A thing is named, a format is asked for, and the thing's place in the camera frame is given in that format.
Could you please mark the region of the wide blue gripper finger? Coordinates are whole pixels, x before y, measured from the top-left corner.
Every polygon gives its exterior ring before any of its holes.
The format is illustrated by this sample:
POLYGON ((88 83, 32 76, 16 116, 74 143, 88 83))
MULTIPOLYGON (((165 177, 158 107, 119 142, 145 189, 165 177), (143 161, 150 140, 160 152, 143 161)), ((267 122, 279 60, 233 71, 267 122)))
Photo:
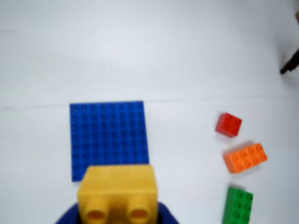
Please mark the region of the wide blue gripper finger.
MULTIPOLYGON (((56 224, 81 224, 78 204, 71 206, 57 221, 56 224)), ((158 203, 158 224, 179 224, 168 208, 161 202, 158 203)))

